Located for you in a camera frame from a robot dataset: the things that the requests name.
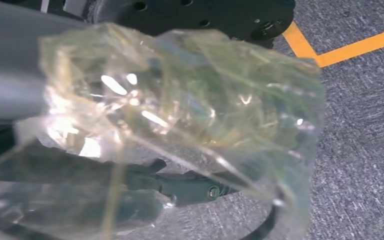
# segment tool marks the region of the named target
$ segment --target bolt hole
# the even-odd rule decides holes
[[[137,11],[143,11],[147,9],[147,7],[148,7],[147,4],[144,3],[143,1],[138,1],[135,4],[133,4],[133,8]]]
[[[209,21],[209,20],[201,20],[201,21],[198,23],[198,25],[199,25],[200,27],[206,27],[206,26],[210,25],[210,21]]]
[[[180,0],[180,4],[183,6],[189,6],[194,3],[194,0]]]

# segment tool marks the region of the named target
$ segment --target crumpled plastic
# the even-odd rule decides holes
[[[111,23],[46,37],[40,46],[44,125],[63,149],[122,163],[133,142],[257,197],[276,199],[281,190],[283,233],[305,234],[324,113],[314,62],[215,30],[153,38]]]

